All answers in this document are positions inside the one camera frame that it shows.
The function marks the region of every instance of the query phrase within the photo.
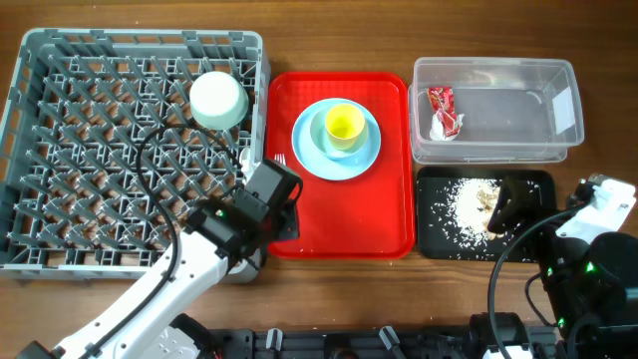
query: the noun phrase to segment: food wrapper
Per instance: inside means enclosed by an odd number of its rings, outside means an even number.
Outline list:
[[[430,137],[435,141],[453,140],[461,130],[464,115],[457,115],[452,88],[428,88],[428,98],[435,113],[432,118]]]

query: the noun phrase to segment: light blue plate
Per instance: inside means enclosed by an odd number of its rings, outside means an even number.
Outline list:
[[[358,107],[366,119],[368,127],[368,141],[357,154],[339,161],[326,157],[315,147],[310,137],[310,123],[315,114],[326,106],[338,104],[352,104]],[[367,169],[374,163],[381,148],[381,131],[379,124],[372,114],[356,102],[345,99],[327,99],[312,104],[297,118],[292,128],[292,151],[297,161],[306,171],[324,180],[349,180]]]

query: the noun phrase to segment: white bowl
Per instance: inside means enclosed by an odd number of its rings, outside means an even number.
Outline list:
[[[248,94],[231,75],[212,71],[199,76],[190,87],[190,111],[211,130],[228,130],[248,112]]]

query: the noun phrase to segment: gray dish rack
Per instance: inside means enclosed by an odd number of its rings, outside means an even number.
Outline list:
[[[0,126],[0,275],[137,278],[169,246],[135,175],[144,137],[191,124],[188,89],[225,71],[248,114],[217,132],[262,160],[270,64],[247,31],[34,29],[22,41]],[[211,140],[168,130],[143,171],[177,223],[195,202],[243,177]]]

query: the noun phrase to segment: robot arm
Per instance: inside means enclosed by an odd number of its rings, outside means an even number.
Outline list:
[[[228,272],[228,257],[215,254],[218,247],[200,232],[183,232],[179,241],[181,246],[173,280],[102,347],[101,358],[142,358],[173,319]],[[102,315],[62,340],[57,346],[66,351],[62,358],[80,358],[88,344],[103,337],[136,308],[161,280],[161,274],[168,268],[170,254],[171,248]]]
[[[546,220],[555,209],[542,207],[515,180],[503,181],[488,229],[520,226],[517,236],[523,237],[531,234],[527,226],[545,222],[526,245],[565,339],[557,344],[559,357],[638,354],[638,240],[616,232],[636,202],[634,193],[631,184],[592,176],[568,198],[573,215]]]
[[[297,196],[290,199],[296,187]],[[65,338],[53,351],[33,342],[18,358],[147,357],[149,346],[165,333],[177,315],[217,284],[235,264],[249,261],[268,242],[298,237],[295,203],[301,188],[298,175],[264,160],[246,186],[235,190],[230,202],[218,198],[200,202],[186,220],[178,243],[173,243],[151,270],[102,315]],[[176,244],[177,258],[171,258]],[[169,272],[172,262],[174,269]],[[163,280],[165,284],[152,299],[127,321],[125,318],[150,298]],[[105,336],[121,323],[124,325],[107,340]],[[106,342],[96,347],[102,338]]]

